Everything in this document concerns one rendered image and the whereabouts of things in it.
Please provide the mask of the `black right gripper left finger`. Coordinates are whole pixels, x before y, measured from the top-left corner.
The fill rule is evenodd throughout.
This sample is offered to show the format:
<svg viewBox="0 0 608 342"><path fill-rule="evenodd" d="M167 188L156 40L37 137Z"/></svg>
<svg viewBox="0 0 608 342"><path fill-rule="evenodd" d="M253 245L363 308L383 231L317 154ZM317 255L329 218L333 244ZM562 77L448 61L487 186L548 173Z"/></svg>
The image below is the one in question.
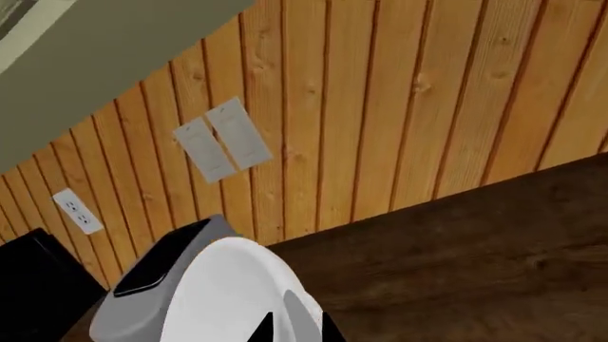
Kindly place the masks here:
<svg viewBox="0 0 608 342"><path fill-rule="evenodd" d="M249 338L249 342L274 342L274 315L268 312Z"/></svg>

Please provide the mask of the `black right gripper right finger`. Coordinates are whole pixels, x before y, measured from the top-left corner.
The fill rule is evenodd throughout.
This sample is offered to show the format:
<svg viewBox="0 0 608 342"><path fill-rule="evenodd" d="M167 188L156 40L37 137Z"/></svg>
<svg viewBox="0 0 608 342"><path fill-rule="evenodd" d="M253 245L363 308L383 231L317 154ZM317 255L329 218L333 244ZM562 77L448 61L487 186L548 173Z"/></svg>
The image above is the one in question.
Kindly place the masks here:
<svg viewBox="0 0 608 342"><path fill-rule="evenodd" d="M326 312L322 315L321 336L322 342L347 342L329 313Z"/></svg>

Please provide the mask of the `large white bowl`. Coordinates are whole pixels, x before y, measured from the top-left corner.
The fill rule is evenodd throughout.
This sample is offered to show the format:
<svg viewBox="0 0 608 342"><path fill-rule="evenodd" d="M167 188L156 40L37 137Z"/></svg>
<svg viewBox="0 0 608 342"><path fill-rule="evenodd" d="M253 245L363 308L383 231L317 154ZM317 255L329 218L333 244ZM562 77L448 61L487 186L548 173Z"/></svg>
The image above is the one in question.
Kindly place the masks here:
<svg viewBox="0 0 608 342"><path fill-rule="evenodd" d="M274 342L322 342L323 310L279 256L248 238L221 238L187 267L160 342L249 342L274 315Z"/></svg>

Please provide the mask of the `grey toaster with black top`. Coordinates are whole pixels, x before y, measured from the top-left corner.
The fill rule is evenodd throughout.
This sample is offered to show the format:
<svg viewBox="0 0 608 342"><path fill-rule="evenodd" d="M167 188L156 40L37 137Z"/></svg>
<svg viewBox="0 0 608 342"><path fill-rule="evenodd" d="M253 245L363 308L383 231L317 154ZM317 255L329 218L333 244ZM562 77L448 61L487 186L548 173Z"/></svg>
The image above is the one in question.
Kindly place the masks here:
<svg viewBox="0 0 608 342"><path fill-rule="evenodd" d="M187 224L159 239L105 296L89 327L93 342L160 342L183 273L209 244L238 233L224 216Z"/></svg>

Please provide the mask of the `black appliance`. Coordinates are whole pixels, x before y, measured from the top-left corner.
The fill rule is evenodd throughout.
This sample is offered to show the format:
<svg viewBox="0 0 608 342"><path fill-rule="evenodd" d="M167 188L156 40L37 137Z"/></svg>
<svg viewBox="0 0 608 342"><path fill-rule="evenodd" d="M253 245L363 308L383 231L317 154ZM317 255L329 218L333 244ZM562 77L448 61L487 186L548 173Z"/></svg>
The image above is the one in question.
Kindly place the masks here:
<svg viewBox="0 0 608 342"><path fill-rule="evenodd" d="M105 295L41 228L0 246L0 342L59 342Z"/></svg>

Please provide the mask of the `white double light switch plate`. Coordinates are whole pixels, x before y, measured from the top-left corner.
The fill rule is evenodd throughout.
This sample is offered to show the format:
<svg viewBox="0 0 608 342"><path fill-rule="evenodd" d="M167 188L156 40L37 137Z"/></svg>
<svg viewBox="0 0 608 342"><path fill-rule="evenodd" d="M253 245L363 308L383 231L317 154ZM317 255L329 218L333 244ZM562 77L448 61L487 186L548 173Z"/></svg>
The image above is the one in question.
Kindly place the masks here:
<svg viewBox="0 0 608 342"><path fill-rule="evenodd" d="M174 136L209 183L273 158L238 97L178 127Z"/></svg>

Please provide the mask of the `white wall power outlet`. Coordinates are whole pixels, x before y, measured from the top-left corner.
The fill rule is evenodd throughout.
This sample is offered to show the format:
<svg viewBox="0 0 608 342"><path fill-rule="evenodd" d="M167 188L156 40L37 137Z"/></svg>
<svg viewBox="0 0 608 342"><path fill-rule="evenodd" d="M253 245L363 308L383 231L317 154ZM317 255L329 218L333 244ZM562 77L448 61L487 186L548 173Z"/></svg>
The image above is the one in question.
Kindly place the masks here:
<svg viewBox="0 0 608 342"><path fill-rule="evenodd" d="M61 190L52 198L87 236L104 229L102 223L71 189Z"/></svg>

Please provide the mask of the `olive green wall cabinet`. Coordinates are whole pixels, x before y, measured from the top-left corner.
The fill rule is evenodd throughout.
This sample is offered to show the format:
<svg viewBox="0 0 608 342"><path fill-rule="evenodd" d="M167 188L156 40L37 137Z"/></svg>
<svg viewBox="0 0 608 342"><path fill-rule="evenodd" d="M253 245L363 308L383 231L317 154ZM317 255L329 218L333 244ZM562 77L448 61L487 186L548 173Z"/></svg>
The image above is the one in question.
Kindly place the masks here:
<svg viewBox="0 0 608 342"><path fill-rule="evenodd" d="M0 173L255 0L0 0Z"/></svg>

